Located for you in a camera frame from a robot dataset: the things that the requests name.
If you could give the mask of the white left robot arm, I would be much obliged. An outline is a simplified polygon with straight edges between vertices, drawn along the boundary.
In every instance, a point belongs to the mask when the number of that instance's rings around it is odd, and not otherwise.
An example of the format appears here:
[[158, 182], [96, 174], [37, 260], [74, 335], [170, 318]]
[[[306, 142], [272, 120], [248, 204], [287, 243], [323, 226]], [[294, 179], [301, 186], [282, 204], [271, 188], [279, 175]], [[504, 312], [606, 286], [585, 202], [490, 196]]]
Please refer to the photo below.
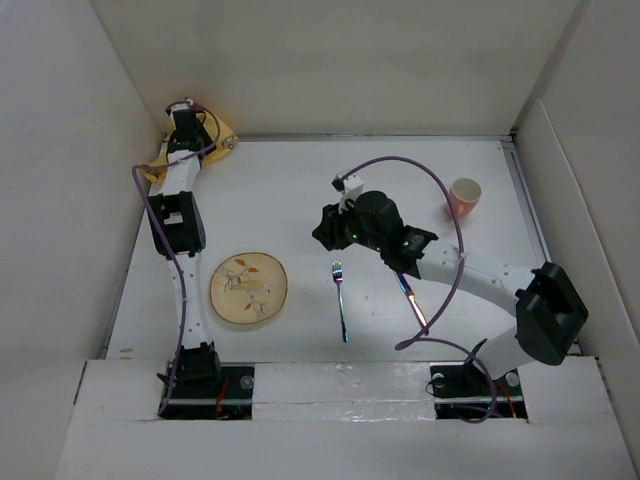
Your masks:
[[171, 104], [166, 113], [173, 123], [163, 152], [166, 163], [154, 175], [158, 188], [147, 196], [157, 252], [167, 259], [176, 291], [179, 348], [197, 349], [211, 342], [204, 327], [199, 286], [201, 252], [206, 234], [193, 188], [205, 156], [215, 148], [205, 128], [207, 112], [190, 100]]

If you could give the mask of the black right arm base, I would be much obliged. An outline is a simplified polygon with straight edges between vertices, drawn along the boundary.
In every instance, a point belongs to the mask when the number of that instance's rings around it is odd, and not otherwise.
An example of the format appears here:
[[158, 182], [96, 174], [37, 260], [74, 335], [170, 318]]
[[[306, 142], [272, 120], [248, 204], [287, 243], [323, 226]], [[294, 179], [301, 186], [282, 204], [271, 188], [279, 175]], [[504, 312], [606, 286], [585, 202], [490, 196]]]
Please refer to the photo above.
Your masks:
[[478, 423], [489, 419], [527, 420], [524, 395], [516, 369], [489, 386], [488, 377], [470, 357], [431, 362], [425, 392], [434, 398], [437, 420]]

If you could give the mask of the yellow vehicle print cloth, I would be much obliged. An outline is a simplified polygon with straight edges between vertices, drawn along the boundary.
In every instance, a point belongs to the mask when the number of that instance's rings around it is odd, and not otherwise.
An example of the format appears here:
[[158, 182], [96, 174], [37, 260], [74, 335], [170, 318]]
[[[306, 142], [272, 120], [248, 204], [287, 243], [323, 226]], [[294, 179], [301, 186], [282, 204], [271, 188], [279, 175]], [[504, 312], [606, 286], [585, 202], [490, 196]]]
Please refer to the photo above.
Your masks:
[[[171, 111], [165, 108], [165, 113], [169, 118], [170, 130], [164, 135], [163, 143], [161, 144], [158, 157], [146, 163], [146, 166], [151, 170], [145, 170], [143, 172], [144, 177], [152, 183], [161, 184], [166, 176], [167, 165], [170, 163], [168, 158], [167, 146], [169, 136], [174, 130], [173, 121], [170, 119]], [[205, 129], [210, 135], [210, 147], [209, 150], [201, 155], [201, 166], [206, 167], [214, 162], [223, 159], [225, 156], [231, 153], [231, 151], [237, 146], [238, 136], [231, 129], [231, 127], [221, 120], [218, 116], [213, 114], [206, 107], [200, 105], [198, 117], [203, 122]]]

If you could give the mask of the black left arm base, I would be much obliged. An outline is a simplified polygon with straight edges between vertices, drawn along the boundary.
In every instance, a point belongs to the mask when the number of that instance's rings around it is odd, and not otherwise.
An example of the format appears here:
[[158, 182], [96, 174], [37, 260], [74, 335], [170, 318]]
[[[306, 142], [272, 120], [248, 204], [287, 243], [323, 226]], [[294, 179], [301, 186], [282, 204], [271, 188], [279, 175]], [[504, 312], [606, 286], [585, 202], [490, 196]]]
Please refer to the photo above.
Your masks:
[[222, 363], [212, 343], [182, 347], [158, 379], [158, 416], [166, 420], [250, 420], [255, 365]]

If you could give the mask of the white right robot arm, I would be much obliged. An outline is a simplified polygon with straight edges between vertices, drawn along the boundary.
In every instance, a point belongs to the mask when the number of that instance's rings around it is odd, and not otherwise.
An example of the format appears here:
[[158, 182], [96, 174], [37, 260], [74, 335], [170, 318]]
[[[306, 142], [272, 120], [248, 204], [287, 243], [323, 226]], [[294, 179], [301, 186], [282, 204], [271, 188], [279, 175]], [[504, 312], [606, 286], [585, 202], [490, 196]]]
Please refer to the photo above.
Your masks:
[[463, 252], [432, 232], [405, 224], [396, 204], [379, 191], [358, 196], [347, 208], [325, 206], [312, 235], [328, 251], [352, 244], [369, 248], [393, 271], [457, 287], [510, 314], [514, 325], [485, 341], [475, 361], [462, 369], [465, 387], [476, 394], [533, 361], [560, 365], [589, 317], [559, 265], [546, 262], [527, 269]]

